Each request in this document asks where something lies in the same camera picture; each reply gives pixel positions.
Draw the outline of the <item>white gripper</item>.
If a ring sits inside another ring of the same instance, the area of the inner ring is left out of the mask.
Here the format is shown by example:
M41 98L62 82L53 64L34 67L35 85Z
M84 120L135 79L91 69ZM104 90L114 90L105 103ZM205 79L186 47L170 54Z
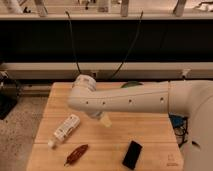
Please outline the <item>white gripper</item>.
M97 119L100 121L105 127L109 128L112 125L112 122L107 114L103 112L95 112L90 115L91 118Z

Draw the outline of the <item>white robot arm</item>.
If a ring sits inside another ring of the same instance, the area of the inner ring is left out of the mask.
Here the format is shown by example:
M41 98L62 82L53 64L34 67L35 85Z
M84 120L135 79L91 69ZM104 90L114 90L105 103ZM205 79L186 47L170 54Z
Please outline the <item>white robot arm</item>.
M80 75L68 104L99 119L105 111L174 113L189 118L183 171L213 171L213 81L180 80L98 90L96 81Z

